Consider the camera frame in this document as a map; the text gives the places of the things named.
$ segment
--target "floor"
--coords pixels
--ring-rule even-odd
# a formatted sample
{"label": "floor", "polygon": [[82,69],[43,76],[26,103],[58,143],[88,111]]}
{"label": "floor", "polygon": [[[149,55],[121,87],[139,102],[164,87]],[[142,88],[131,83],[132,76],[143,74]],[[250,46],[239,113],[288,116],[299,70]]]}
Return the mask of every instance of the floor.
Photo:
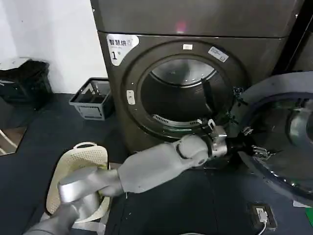
{"label": "floor", "polygon": [[[42,110],[9,111],[0,128],[28,125],[16,154],[0,157],[0,234],[20,235],[44,212],[46,191],[54,167],[65,151],[83,141],[107,148],[113,162],[123,162],[118,121],[83,120],[69,106],[71,95],[57,94]],[[107,235],[178,235],[197,232],[212,235],[257,234],[247,205],[267,203],[278,224],[265,234],[313,233],[303,208],[277,194],[252,174],[237,171],[189,170],[172,181],[142,194],[115,198]],[[94,232],[72,230],[71,235]]]}

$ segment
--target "white label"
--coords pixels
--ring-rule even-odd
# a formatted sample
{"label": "white label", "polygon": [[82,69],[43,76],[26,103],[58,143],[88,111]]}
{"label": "white label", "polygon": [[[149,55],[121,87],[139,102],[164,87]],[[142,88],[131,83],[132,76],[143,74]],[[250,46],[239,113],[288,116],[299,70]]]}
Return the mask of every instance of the white label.
{"label": "white label", "polygon": [[183,50],[192,50],[193,45],[192,44],[184,44],[182,45]]}
{"label": "white label", "polygon": [[215,57],[216,59],[218,59],[219,61],[222,61],[223,63],[229,58],[228,55],[226,55],[224,52],[221,52],[216,47],[211,47],[208,53]]}
{"label": "white label", "polygon": [[130,105],[135,105],[136,101],[135,101],[135,94],[133,90],[127,90],[126,91],[126,97],[127,97],[127,101]]}
{"label": "white label", "polygon": [[139,44],[139,38],[136,35],[108,34],[107,42],[111,62],[119,66],[124,57]]}

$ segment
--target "beige laundry basket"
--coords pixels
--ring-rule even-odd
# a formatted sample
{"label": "beige laundry basket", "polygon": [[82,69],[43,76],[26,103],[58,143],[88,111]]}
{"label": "beige laundry basket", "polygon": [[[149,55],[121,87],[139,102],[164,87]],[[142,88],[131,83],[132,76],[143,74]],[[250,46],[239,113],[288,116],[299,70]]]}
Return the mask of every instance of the beige laundry basket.
{"label": "beige laundry basket", "polygon": [[[94,165],[107,169],[108,153],[104,147],[98,146],[93,142],[79,143],[60,158],[55,168],[47,195],[46,209],[50,214],[53,214],[60,205],[60,197],[57,188],[58,182],[75,170]],[[110,198],[104,197],[99,209],[92,216],[87,219],[78,220],[76,223],[84,223],[103,217],[108,210],[109,202]]]}

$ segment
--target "wall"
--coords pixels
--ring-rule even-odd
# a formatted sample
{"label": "wall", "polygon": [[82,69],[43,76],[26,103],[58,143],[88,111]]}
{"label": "wall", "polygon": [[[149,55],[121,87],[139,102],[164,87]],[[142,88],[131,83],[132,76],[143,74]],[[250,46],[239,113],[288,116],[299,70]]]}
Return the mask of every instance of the wall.
{"label": "wall", "polygon": [[89,0],[1,1],[13,39],[4,47],[48,61],[54,92],[75,93],[89,77],[107,77]]}
{"label": "wall", "polygon": [[3,3],[0,1],[0,63],[17,55]]}

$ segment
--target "trash bin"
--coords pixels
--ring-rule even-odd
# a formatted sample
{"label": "trash bin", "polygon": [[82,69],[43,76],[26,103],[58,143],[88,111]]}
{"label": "trash bin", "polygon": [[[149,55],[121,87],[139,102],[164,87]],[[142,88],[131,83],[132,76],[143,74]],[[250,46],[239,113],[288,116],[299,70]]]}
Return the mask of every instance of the trash bin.
{"label": "trash bin", "polygon": [[0,63],[0,97],[13,106],[40,109],[52,95],[48,68],[48,63],[29,58]]}

